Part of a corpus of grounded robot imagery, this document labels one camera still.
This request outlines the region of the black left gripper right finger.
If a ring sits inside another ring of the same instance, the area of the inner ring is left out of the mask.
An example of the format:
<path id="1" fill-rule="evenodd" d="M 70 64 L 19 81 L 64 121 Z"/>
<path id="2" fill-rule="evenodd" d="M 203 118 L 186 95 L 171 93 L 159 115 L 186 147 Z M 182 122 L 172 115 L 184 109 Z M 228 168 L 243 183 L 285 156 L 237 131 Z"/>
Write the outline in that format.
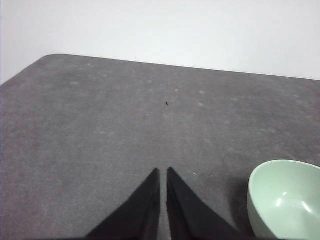
<path id="1" fill-rule="evenodd" d="M 167 170 L 167 213 L 173 240 L 239 240 L 241 235 L 209 208 L 172 168 Z"/>

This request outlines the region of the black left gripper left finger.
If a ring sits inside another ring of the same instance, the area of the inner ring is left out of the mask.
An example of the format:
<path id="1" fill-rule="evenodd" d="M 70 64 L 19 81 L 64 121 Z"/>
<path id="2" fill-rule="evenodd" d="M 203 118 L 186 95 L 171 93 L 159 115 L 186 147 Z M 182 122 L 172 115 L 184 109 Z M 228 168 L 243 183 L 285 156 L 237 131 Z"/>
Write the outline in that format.
<path id="1" fill-rule="evenodd" d="M 160 208 L 160 170 L 155 168 L 133 194 L 87 236 L 90 240 L 156 240 Z"/>

